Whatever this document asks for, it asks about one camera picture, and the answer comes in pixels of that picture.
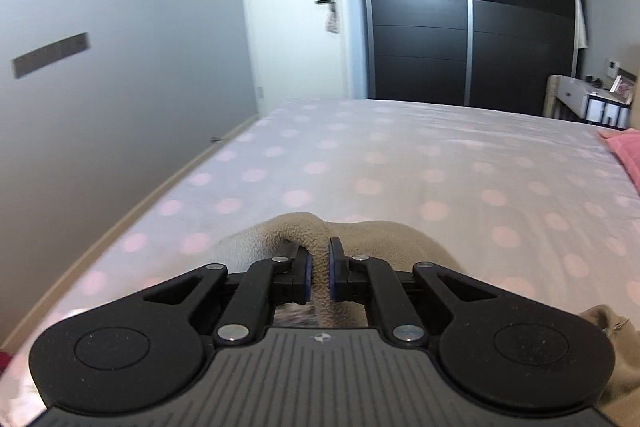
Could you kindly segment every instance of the tan cloth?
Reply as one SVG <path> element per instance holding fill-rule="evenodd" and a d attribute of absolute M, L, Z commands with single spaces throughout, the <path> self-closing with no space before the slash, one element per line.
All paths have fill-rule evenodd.
<path fill-rule="evenodd" d="M 214 249 L 214 259 L 225 263 L 241 251 L 248 254 L 251 264 L 281 254 L 287 248 L 287 240 L 300 243 L 314 257 L 312 293 L 320 326 L 366 326 L 362 306 L 334 303 L 329 298 L 330 237 L 340 238 L 345 255 L 368 254 L 385 259 L 396 270 L 411 271 L 418 261 L 432 261 L 463 271 L 444 247 L 406 225 L 391 221 L 329 223 L 306 212 L 283 214 L 223 239 Z"/>
<path fill-rule="evenodd" d="M 640 335 L 626 317 L 600 304 L 580 314 L 602 328 L 616 351 L 616 365 L 598 402 L 620 427 L 640 426 Z"/>

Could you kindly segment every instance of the white drawer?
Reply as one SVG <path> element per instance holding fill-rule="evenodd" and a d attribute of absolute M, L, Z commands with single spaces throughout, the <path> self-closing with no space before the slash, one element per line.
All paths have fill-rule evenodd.
<path fill-rule="evenodd" d="M 576 80 L 570 76 L 561 76 L 556 97 L 580 118 L 585 117 L 587 93 L 585 92 L 583 81 Z"/>

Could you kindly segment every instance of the pink pillow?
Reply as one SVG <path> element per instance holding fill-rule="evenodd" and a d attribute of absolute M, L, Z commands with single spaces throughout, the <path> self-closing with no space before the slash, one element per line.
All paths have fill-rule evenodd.
<path fill-rule="evenodd" d="M 618 157 L 636 190 L 640 192 L 640 131 L 627 129 L 618 132 L 603 129 L 598 131 L 598 135 Z"/>

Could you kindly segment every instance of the polka dot bed sheet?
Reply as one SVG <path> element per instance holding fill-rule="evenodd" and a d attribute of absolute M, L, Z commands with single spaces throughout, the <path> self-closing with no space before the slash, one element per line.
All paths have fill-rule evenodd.
<path fill-rule="evenodd" d="M 640 325 L 640 198 L 596 128 L 475 108 L 291 100 L 183 179 L 57 303 L 0 380 L 0 423 L 44 406 L 26 367 L 54 322 L 215 261 L 228 234 L 293 211 L 389 219 L 473 277 Z M 230 271 L 247 268 L 239 252 Z"/>

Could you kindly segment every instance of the picture frame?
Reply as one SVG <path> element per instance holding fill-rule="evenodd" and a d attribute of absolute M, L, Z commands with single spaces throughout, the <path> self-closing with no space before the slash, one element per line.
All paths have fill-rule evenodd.
<path fill-rule="evenodd" d="M 626 105 L 630 105 L 634 99 L 634 93 L 636 92 L 636 83 L 630 78 L 626 78 L 619 74 L 609 92 L 617 95 Z"/>

